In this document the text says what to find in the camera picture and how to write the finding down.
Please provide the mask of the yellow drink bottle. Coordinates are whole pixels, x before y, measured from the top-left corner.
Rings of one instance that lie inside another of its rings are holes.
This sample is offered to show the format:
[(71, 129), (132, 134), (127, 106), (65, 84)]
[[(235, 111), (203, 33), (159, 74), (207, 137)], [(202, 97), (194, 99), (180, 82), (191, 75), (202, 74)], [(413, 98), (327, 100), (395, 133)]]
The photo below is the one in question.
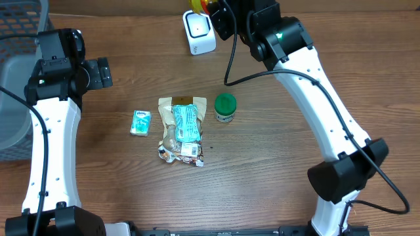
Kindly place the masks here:
[(210, 14), (209, 7), (212, 3), (217, 3), (217, 0), (188, 0), (191, 10), (196, 14), (205, 13)]

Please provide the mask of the teal tissue pack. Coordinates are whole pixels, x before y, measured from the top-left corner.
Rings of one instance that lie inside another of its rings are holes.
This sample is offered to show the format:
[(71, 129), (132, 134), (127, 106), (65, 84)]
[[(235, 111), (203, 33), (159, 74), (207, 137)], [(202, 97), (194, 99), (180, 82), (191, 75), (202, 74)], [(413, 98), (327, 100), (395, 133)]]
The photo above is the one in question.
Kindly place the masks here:
[(150, 131), (152, 114), (150, 111), (134, 110), (130, 133), (134, 136), (147, 136)]

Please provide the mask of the green lid jar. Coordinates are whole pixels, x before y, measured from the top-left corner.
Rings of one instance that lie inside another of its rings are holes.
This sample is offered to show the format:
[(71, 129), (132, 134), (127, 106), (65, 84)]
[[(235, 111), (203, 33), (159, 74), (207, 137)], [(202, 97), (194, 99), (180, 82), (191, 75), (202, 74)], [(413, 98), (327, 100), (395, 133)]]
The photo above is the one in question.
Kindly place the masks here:
[(215, 99), (215, 117), (216, 120), (222, 123), (229, 123), (233, 120), (236, 109), (236, 98), (229, 93), (223, 93)]

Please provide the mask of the brown nut pouch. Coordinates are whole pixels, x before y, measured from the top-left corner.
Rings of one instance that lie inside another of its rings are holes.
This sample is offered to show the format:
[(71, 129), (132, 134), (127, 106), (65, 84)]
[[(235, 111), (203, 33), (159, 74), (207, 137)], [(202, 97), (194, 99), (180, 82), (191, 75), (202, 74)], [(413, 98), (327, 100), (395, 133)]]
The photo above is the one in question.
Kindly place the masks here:
[(159, 99), (158, 110), (164, 126), (163, 140), (160, 145), (171, 152), (180, 153), (183, 143), (183, 141), (178, 141), (176, 138), (177, 127), (179, 125), (177, 124), (173, 108), (175, 106), (189, 105), (195, 105), (197, 107), (196, 118), (192, 120), (192, 126), (196, 128), (197, 131), (194, 129), (192, 129), (192, 131), (195, 136), (198, 136), (199, 140), (196, 141), (196, 143), (198, 143), (201, 141), (203, 134), (201, 124), (203, 123), (207, 111), (207, 99), (195, 96), (176, 96)]

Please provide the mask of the teal snack packet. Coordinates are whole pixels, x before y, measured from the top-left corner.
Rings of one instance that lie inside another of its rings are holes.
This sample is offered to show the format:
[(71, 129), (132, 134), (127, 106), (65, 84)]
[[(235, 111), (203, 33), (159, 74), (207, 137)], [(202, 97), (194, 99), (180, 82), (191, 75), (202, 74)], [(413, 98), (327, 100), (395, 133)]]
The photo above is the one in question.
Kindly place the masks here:
[(199, 142), (201, 134), (198, 128), (197, 105), (175, 105), (173, 106), (175, 118), (175, 138), (178, 142)]

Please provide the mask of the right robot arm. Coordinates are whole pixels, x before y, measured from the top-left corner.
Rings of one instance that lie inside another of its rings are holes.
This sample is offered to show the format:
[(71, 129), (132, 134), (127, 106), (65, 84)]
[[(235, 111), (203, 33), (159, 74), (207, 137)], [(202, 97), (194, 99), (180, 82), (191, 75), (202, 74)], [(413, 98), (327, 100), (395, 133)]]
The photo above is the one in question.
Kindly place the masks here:
[(299, 232), (305, 235), (367, 235), (366, 226), (347, 219), (358, 194), (389, 153), (352, 118), (322, 68), (312, 39), (298, 18), (282, 16), (276, 1), (198, 1), (221, 39), (246, 44), (292, 95), (312, 129), (323, 161), (308, 179), (318, 194), (315, 214)]

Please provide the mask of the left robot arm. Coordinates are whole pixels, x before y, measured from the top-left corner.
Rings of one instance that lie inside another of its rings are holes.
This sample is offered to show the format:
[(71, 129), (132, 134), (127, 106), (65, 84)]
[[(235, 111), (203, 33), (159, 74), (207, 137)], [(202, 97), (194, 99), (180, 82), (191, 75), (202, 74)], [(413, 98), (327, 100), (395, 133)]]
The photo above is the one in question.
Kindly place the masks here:
[(82, 209), (75, 179), (75, 141), (83, 95), (113, 85), (105, 57), (86, 60), (76, 29), (37, 34), (39, 59), (24, 98), (1, 91), (26, 106), (33, 146), (30, 182), (21, 216), (8, 218), (6, 235), (105, 235), (100, 216)]

